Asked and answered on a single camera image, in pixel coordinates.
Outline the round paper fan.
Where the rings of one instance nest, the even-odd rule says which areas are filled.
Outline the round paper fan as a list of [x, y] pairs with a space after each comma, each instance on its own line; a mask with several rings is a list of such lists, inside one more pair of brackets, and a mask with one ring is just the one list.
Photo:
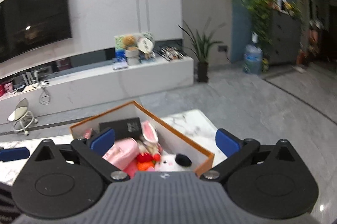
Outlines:
[[154, 49], [154, 42], [147, 37], [140, 37], [137, 43], [137, 47], [140, 52], [145, 56], [145, 59], [152, 58], [152, 52]]

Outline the pink snap wallet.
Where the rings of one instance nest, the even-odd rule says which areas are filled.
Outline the pink snap wallet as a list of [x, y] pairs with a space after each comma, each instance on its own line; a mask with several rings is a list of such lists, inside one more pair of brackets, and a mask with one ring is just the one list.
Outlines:
[[126, 138], [118, 140], [104, 154], [105, 159], [110, 164], [120, 170], [124, 170], [139, 154], [139, 147], [136, 140]]

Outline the black television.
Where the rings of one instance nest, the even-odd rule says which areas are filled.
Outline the black television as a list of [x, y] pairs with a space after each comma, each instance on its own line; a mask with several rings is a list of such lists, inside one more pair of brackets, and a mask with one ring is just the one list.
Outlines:
[[1, 2], [1, 62], [71, 37], [68, 0]]

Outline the potted green plant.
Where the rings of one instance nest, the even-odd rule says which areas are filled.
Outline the potted green plant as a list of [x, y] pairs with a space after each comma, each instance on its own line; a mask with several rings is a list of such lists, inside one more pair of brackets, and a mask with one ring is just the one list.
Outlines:
[[192, 30], [190, 26], [183, 21], [182, 26], [178, 27], [186, 34], [191, 41], [191, 47], [186, 47], [193, 52], [197, 58], [197, 81], [199, 83], [209, 82], [209, 57], [211, 49], [219, 44], [223, 44], [220, 40], [214, 40], [214, 35], [223, 27], [226, 26], [225, 22], [220, 23], [212, 30], [208, 30], [211, 23], [211, 18], [208, 17], [206, 23], [201, 31], [198, 29]]

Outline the orange storage box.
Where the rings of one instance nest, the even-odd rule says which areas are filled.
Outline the orange storage box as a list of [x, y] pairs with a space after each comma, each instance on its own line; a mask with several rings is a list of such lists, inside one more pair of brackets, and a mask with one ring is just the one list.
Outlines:
[[74, 124], [70, 127], [70, 132], [76, 139], [81, 137], [86, 129], [91, 128], [97, 131], [100, 123], [134, 117], [138, 117], [140, 121], [150, 121], [154, 125], [158, 133], [159, 143], [165, 152], [187, 155], [192, 160], [193, 171], [198, 176], [212, 168], [214, 153], [180, 133], [134, 100]]

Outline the blue water bottle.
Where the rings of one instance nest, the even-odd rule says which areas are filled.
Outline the blue water bottle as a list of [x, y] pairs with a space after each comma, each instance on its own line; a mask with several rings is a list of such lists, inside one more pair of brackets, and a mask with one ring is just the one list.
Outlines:
[[248, 44], [243, 57], [243, 72], [259, 75], [262, 70], [263, 51], [255, 44]]

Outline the white tv cabinet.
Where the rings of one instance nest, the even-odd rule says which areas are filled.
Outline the white tv cabinet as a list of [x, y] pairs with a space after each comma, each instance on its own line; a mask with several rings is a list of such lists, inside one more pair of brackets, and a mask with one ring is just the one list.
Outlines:
[[111, 101], [167, 91], [194, 83], [194, 61], [190, 57], [155, 62], [114, 70], [112, 65], [92, 68], [50, 80], [50, 102], [42, 105], [41, 88], [1, 97], [1, 124], [22, 100], [27, 99], [35, 116], [45, 116]]

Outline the white plush with black ear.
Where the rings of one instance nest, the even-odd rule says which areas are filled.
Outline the white plush with black ear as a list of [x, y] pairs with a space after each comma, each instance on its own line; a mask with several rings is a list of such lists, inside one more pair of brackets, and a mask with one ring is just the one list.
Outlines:
[[162, 155], [159, 162], [155, 165], [157, 172], [189, 172], [193, 171], [192, 161], [184, 154]]

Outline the dark drawer cabinet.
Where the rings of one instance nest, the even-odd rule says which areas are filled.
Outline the dark drawer cabinet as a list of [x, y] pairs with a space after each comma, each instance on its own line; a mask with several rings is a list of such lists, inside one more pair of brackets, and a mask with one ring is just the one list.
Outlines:
[[271, 17], [270, 65], [295, 63], [300, 49], [301, 24], [298, 19], [273, 11]]

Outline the small teddy bear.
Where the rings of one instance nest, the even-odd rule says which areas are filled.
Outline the small teddy bear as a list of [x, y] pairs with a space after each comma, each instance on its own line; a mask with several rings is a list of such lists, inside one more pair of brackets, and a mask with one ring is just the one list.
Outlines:
[[122, 38], [122, 47], [125, 50], [135, 51], [138, 49], [136, 46], [136, 38], [132, 35], [124, 36]]

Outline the black box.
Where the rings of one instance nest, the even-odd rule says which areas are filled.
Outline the black box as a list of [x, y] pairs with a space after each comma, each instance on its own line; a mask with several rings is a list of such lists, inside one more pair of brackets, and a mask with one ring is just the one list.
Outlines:
[[138, 140], [142, 135], [142, 127], [138, 117], [117, 121], [108, 121], [99, 124], [99, 130], [112, 129], [115, 133], [115, 141], [132, 138]]

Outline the crocheted white pink rabbit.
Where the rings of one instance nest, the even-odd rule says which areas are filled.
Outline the crocheted white pink rabbit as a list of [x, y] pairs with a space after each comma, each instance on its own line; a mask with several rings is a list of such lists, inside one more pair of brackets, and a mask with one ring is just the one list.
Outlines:
[[162, 147], [159, 144], [158, 134], [154, 125], [150, 121], [141, 122], [142, 134], [137, 141], [140, 154], [149, 154], [153, 160], [158, 162], [161, 159]]

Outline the white wifi router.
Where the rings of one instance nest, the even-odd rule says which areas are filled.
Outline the white wifi router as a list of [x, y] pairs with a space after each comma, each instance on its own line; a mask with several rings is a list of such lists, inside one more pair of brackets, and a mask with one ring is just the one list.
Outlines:
[[28, 92], [41, 87], [37, 70], [35, 70], [34, 72], [25, 72], [22, 74], [22, 77], [25, 83], [25, 88], [23, 89], [23, 92]]

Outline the white round stool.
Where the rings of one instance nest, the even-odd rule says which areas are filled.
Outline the white round stool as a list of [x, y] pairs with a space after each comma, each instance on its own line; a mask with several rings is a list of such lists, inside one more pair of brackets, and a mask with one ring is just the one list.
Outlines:
[[28, 128], [38, 123], [38, 119], [29, 109], [29, 101], [26, 98], [16, 105], [7, 121], [11, 123], [14, 133], [23, 133], [25, 136], [29, 135]]

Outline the orange crocheted ball toy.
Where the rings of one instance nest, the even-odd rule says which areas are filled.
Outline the orange crocheted ball toy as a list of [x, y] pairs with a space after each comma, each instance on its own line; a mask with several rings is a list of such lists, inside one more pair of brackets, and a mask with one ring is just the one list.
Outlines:
[[136, 157], [136, 166], [139, 171], [147, 171], [149, 168], [155, 167], [160, 162], [161, 155], [156, 153], [154, 155], [150, 153], [140, 153]]

